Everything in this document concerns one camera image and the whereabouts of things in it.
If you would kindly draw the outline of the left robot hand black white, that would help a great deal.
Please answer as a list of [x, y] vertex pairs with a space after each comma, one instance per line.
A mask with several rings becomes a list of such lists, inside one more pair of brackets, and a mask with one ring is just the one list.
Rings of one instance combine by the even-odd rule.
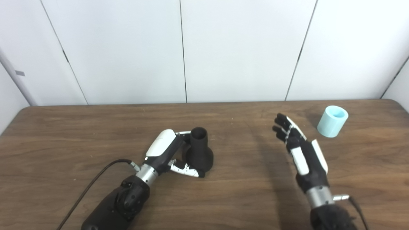
[[191, 177], [204, 178], [205, 173], [194, 168], [186, 161], [173, 159], [178, 149], [183, 144], [188, 144], [195, 154], [199, 147], [199, 141], [192, 137], [190, 131], [175, 133], [172, 129], [163, 130], [149, 147], [145, 160], [137, 176], [141, 179], [152, 178], [147, 183], [169, 170]]

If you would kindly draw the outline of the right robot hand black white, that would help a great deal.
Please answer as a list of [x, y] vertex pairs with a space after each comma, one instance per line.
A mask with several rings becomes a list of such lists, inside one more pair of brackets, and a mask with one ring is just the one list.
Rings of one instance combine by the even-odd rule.
[[314, 187], [329, 187], [328, 165], [318, 141], [308, 140], [302, 130], [288, 116], [278, 113], [272, 130], [283, 141], [292, 157], [297, 174], [296, 181], [306, 193]]

